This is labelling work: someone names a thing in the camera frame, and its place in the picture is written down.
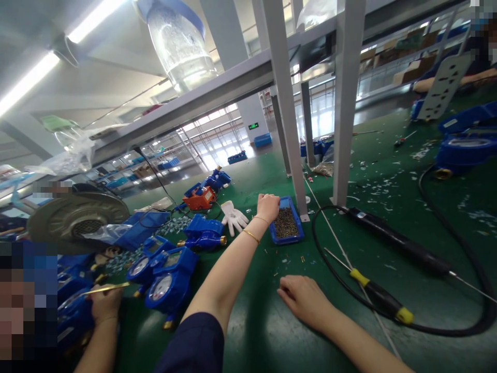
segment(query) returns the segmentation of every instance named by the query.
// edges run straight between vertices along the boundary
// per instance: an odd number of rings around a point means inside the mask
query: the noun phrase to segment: metal disc
[[[157,281],[157,285],[152,290],[150,296],[152,300],[161,299],[169,290],[172,283],[172,276],[170,274],[165,275],[160,280]]]
[[[82,234],[129,218],[126,204],[104,193],[83,192],[54,198],[38,208],[27,222],[31,241],[54,244],[57,254],[89,254],[98,247]]]
[[[133,271],[131,271],[131,275],[132,276],[136,276],[137,274],[139,274],[140,272],[142,272],[145,267],[147,266],[147,263],[149,262],[149,258],[148,257],[144,257],[142,260],[140,260],[137,265],[135,266],[135,268],[133,268]]]

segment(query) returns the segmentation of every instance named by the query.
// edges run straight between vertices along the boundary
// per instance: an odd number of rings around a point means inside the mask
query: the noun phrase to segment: human hand
[[[228,223],[229,234],[231,237],[235,236],[235,230],[233,227],[235,227],[240,233],[249,223],[247,217],[240,210],[235,208],[232,201],[224,202],[221,205],[221,210],[224,212],[224,218],[221,223],[223,225]]]
[[[102,286],[95,285],[93,289],[100,289]],[[119,306],[123,297],[123,288],[90,294],[93,301],[92,316],[95,319],[95,326],[100,325],[108,319],[117,319]]]
[[[259,194],[257,215],[271,224],[280,213],[280,198],[274,194]]]
[[[277,292],[299,320],[321,333],[336,311],[316,281],[307,276],[282,277]]]

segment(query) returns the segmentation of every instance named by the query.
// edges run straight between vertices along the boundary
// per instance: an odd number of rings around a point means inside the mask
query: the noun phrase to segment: human arm
[[[118,311],[123,289],[91,294],[95,329],[75,373],[111,373],[118,338]]]
[[[259,241],[279,213],[280,198],[272,194],[259,194],[257,215],[245,228]],[[188,316],[207,312],[221,325],[226,336],[233,304],[257,248],[257,241],[247,232],[241,232],[228,246],[207,275],[197,294],[193,297],[181,322]]]
[[[363,328],[337,310],[313,279],[282,277],[277,292],[298,319],[324,334],[362,373],[412,372]]]

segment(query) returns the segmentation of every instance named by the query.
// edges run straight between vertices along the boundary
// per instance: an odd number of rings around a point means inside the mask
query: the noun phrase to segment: bracelet
[[[260,241],[257,239],[257,237],[255,237],[252,233],[250,233],[249,231],[247,231],[246,229],[243,230],[243,232],[251,235],[256,241],[257,241],[257,244],[259,245],[260,244]]]
[[[268,223],[268,221],[266,219],[258,217],[257,215],[255,215],[254,218],[261,219],[262,221],[265,221],[268,226],[270,226],[270,224]]]

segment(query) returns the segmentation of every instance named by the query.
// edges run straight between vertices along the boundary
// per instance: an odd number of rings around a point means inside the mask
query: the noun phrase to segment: fluorescent light
[[[60,61],[52,52],[41,59],[12,90],[0,101],[0,117],[5,114],[17,101],[22,99],[41,79],[45,77]]]
[[[125,0],[102,1],[100,5],[97,6],[88,15],[88,17],[86,17],[83,22],[81,22],[80,25],[68,35],[68,38],[76,44],[80,43],[91,31],[100,25],[105,18],[114,13],[124,2]]]

